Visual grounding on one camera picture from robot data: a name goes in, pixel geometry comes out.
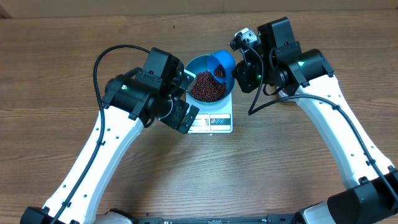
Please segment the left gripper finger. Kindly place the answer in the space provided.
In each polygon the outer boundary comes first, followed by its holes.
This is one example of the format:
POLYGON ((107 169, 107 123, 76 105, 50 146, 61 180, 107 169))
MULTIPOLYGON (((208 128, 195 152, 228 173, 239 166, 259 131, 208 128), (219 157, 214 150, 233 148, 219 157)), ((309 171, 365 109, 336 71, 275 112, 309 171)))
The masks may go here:
POLYGON ((189 129, 191 128, 197 114, 199 112, 199 108, 196 106, 191 105, 189 107, 189 111, 187 114, 184 116, 182 122, 180 123, 180 126, 178 128, 178 131, 182 134, 187 134, 189 129))
POLYGON ((191 80, 190 77, 183 72, 183 79, 180 84, 180 88, 182 88, 184 91, 191 91, 191 89, 194 87, 196 84, 196 79, 191 80))

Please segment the blue plastic scoop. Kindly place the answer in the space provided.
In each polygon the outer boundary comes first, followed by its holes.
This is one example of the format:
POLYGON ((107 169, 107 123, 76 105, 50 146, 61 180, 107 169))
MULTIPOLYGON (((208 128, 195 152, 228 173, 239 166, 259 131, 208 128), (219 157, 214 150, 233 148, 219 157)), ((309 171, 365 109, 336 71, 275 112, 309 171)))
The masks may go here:
POLYGON ((232 71, 234 70, 235 66, 236 63, 233 56, 225 50, 217 51, 211 54, 207 59, 208 70, 211 72, 213 77, 220 83, 228 82, 231 78, 233 78, 232 71), (225 70, 225 77, 223 78, 217 77, 214 72, 219 65, 221 65, 225 70))

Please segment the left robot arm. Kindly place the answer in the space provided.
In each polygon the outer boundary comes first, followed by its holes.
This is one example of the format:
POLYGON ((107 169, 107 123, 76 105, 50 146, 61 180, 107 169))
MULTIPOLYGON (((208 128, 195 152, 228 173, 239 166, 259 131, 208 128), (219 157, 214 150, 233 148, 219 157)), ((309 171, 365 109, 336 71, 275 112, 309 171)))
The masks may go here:
POLYGON ((68 175, 41 208, 27 207, 21 223, 100 223, 122 215, 97 215, 109 181, 133 141, 158 120, 188 133, 199 109, 181 99, 195 84, 195 74, 172 54, 152 48, 143 67, 110 79, 102 95, 98 86, 102 52, 93 67, 99 113, 94 128, 68 175))

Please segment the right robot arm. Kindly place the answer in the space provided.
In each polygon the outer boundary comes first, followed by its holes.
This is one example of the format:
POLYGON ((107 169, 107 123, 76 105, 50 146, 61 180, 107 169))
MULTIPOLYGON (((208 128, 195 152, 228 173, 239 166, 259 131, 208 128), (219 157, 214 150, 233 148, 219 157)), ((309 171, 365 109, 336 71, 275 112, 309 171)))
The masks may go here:
POLYGON ((267 223, 377 223, 397 214, 397 168, 372 142, 340 89, 334 69, 318 50, 303 51, 288 18, 243 29, 230 42, 243 59, 232 75, 257 94, 274 86, 274 101, 294 101, 311 119, 333 156, 341 193, 267 223))

